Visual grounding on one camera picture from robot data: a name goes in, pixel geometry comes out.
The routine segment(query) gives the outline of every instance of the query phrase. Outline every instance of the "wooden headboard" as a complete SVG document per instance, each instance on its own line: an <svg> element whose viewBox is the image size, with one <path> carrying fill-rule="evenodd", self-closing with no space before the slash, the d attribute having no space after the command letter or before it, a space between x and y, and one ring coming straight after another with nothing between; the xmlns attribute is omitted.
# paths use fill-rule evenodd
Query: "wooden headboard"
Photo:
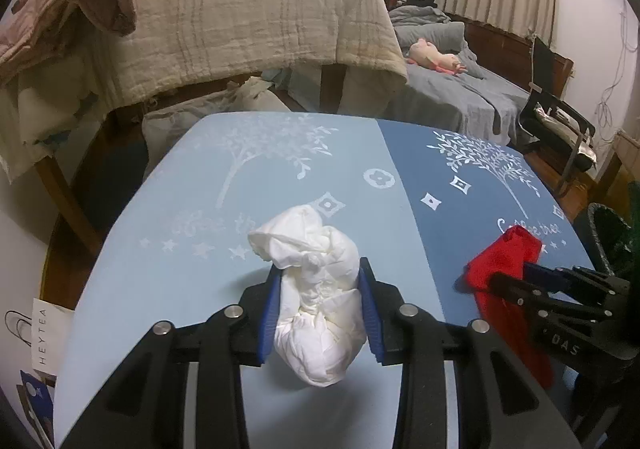
<svg viewBox="0 0 640 449"><path fill-rule="evenodd" d="M447 14L453 21L465 23L465 37L469 48L478 56L478 64L487 70L529 91L531 81L531 41L493 26L471 21L455 14ZM571 59L554 54L553 95L562 98L562 92L574 67Z"/></svg>

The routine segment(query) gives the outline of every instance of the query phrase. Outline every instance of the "dark blue panel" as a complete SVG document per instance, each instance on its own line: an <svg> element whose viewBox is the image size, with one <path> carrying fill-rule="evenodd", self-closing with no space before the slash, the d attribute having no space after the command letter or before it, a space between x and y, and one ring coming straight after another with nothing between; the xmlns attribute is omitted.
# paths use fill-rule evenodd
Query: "dark blue panel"
<svg viewBox="0 0 640 449"><path fill-rule="evenodd" d="M543 242L541 265L591 267L571 224L522 155L450 131L378 123L409 197L448 322L465 325L478 316L473 295L463 293L457 281L466 264L513 223Z"/></svg>

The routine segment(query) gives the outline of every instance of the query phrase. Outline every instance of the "red sock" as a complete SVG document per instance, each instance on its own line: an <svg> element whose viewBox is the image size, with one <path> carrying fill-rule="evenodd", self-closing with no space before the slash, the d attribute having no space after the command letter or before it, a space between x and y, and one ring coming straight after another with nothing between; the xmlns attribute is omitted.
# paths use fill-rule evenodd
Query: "red sock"
<svg viewBox="0 0 640 449"><path fill-rule="evenodd" d="M529 343L529 329L522 308L488 293L489 279L494 272L522 279L523 263L537 262L541 248L542 242L526 229L519 225L511 227L469 262L466 281L476 290L476 303L482 318L497 330L546 389L554 381L551 363L544 352Z"/></svg>

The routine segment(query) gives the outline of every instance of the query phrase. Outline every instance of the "beige bedspread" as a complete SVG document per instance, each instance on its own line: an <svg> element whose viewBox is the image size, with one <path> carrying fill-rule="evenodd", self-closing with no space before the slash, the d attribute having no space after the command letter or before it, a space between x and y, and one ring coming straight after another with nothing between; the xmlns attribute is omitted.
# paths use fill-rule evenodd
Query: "beige bedspread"
<svg viewBox="0 0 640 449"><path fill-rule="evenodd" d="M84 85L98 92L94 115L185 84L300 62L348 66L339 108L344 114L381 115L406 82L383 0L140 0L135 32L91 31L76 56ZM0 106L12 98L6 91ZM8 114L0 108L0 120ZM6 128L0 124L0 156L14 178L46 153L15 143L19 133ZM45 126L40 136L47 133Z"/></svg>

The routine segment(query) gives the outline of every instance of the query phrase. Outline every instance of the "crumpled white fabric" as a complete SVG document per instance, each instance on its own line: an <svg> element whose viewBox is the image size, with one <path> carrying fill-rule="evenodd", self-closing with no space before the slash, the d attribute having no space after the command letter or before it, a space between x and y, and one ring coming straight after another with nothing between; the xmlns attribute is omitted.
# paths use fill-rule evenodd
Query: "crumpled white fabric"
<svg viewBox="0 0 640 449"><path fill-rule="evenodd" d="M360 256L351 239L309 205L291 207L249 233L265 261L284 269L274 346L300 379L341 381L364 344L357 289Z"/></svg>

